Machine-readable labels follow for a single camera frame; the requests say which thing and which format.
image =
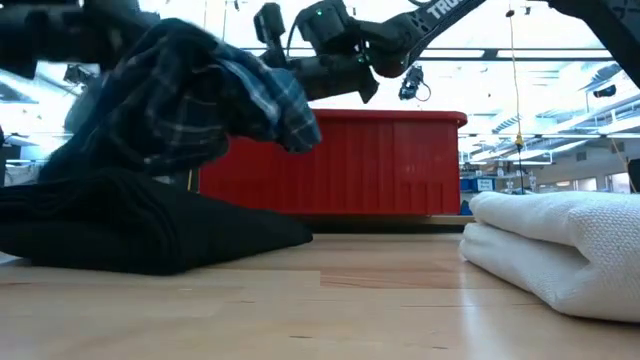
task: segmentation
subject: white towel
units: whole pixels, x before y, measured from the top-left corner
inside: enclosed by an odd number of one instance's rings
[[[640,322],[640,197],[483,193],[470,205],[469,261],[562,313]]]

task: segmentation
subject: black cloth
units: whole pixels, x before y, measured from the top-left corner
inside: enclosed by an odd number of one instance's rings
[[[312,237],[285,216],[120,169],[0,191],[0,251],[42,266],[171,275]]]

